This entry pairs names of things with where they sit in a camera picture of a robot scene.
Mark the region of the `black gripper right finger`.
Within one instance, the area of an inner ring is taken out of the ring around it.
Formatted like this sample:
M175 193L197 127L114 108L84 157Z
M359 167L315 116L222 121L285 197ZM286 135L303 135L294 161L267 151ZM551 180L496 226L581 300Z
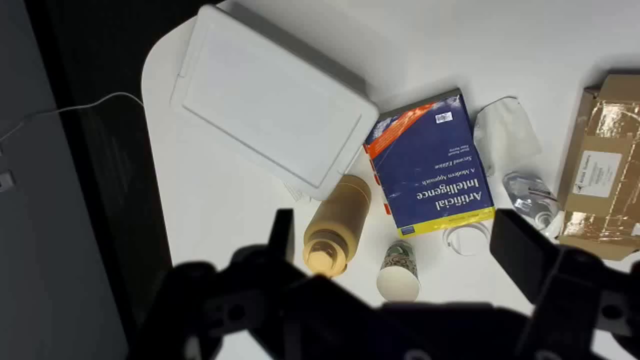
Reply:
M640 355L640 272L610 267L577 245L553 243L516 209L498 209L490 254L532 303L521 360L602 360L594 332Z

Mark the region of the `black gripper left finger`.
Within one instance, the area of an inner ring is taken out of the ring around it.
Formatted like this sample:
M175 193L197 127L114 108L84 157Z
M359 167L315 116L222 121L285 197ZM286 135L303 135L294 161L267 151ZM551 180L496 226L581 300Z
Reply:
M220 360L245 332L275 360L368 360L371 307L329 277L292 263L294 209L280 207L267 243L231 263L185 261L167 272L130 360Z

